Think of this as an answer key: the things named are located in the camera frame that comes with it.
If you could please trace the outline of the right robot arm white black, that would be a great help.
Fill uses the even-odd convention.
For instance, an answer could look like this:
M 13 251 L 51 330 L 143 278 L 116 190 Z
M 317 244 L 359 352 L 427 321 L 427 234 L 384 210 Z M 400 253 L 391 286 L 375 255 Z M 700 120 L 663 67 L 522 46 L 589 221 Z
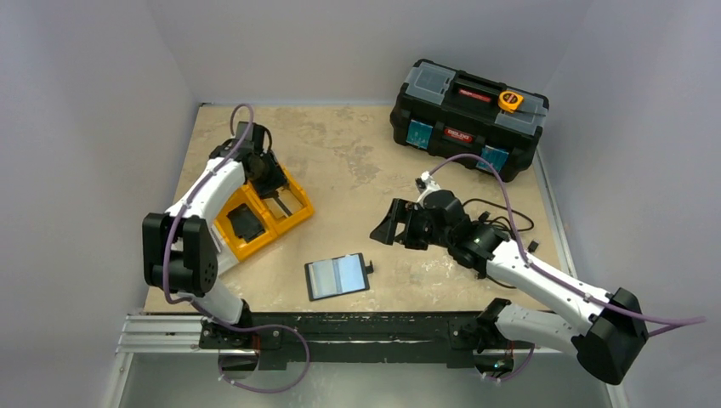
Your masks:
M 630 291 L 610 293 L 550 267 L 482 218 L 471 219 L 449 190 L 413 202 L 394 199 L 371 239 L 412 250 L 443 247 L 481 279 L 506 281 L 547 307 L 538 312 L 497 300 L 477 324 L 480 340 L 533 343 L 572 355 L 593 377 L 620 384 L 649 339 Z

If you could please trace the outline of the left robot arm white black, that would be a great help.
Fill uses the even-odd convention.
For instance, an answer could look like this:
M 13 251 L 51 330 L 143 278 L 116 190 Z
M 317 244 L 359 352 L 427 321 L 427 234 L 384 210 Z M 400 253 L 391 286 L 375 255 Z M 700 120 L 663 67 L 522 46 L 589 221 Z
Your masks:
M 145 283 L 161 289 L 170 304 L 191 303 L 221 326 L 220 336 L 234 348 L 253 339 L 252 317 L 247 302 L 218 279 L 241 258 L 229 239 L 219 238 L 213 223 L 242 187 L 267 190 L 286 181 L 269 129 L 239 122 L 230 139 L 211 152 L 190 189 L 165 212 L 147 214 L 142 223 Z

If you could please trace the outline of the gold credit card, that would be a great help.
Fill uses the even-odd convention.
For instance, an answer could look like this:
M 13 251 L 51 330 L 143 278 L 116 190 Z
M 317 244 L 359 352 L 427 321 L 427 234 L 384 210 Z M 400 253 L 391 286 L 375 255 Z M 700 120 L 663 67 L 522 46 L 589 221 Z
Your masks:
M 275 196 L 266 201 L 269 209 L 277 218 L 287 218 L 297 213 L 303 205 L 290 190 L 278 190 Z

